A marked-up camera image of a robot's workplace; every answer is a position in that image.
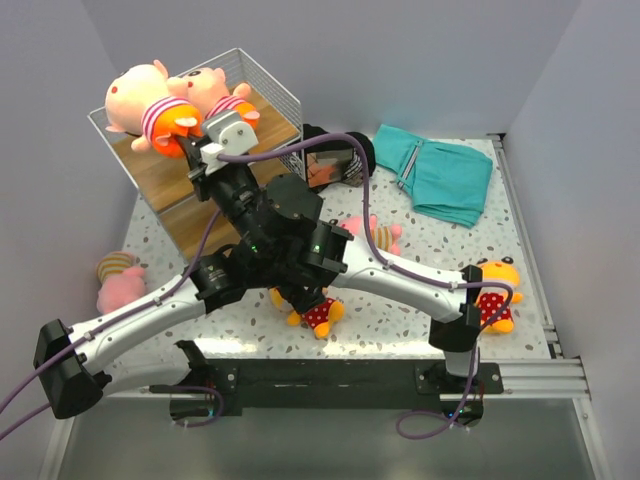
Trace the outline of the large black-haired boy plush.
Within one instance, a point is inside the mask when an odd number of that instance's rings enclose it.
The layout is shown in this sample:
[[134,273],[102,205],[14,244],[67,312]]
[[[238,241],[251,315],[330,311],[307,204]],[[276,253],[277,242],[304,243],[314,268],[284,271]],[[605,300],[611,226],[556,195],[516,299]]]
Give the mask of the large black-haired boy plush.
[[203,67],[182,77],[170,77],[168,87],[171,93],[184,97],[197,107],[204,120],[223,111],[233,110],[253,130],[258,127],[260,112],[249,102],[252,87],[246,82],[241,82],[230,90],[222,68]]

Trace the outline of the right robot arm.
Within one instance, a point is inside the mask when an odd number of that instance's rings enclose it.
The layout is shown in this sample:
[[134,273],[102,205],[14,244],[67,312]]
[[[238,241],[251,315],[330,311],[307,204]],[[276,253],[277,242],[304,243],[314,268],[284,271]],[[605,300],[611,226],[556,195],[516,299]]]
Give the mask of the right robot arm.
[[477,266],[438,270],[380,251],[369,231],[354,236],[322,220],[322,198],[296,176],[281,175],[267,190],[288,196],[276,200],[274,209],[289,223],[284,229],[292,242],[287,257],[298,261],[293,270],[301,277],[280,280],[277,286],[297,311],[313,309],[328,286],[411,306],[431,319],[428,341],[444,354],[448,386],[466,393],[480,382],[478,338],[489,324],[477,299],[484,288],[511,294],[510,286],[486,279]]

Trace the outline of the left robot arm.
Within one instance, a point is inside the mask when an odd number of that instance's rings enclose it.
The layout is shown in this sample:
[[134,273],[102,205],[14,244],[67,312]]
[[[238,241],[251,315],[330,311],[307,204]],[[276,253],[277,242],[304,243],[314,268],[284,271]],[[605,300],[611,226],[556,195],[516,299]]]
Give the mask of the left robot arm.
[[[241,234],[256,237],[272,222],[256,213],[266,198],[248,165],[302,151],[317,144],[308,139],[278,151],[233,155],[224,149],[221,167],[207,170],[203,140],[180,139],[203,201],[212,200]],[[207,312],[238,302],[250,280],[252,268],[231,267],[221,254],[196,254],[182,275],[132,303],[95,319],[66,326],[55,320],[44,325],[34,357],[34,375],[48,399],[47,409],[57,419],[75,417],[96,405],[114,379],[106,372],[117,357],[155,334]]]

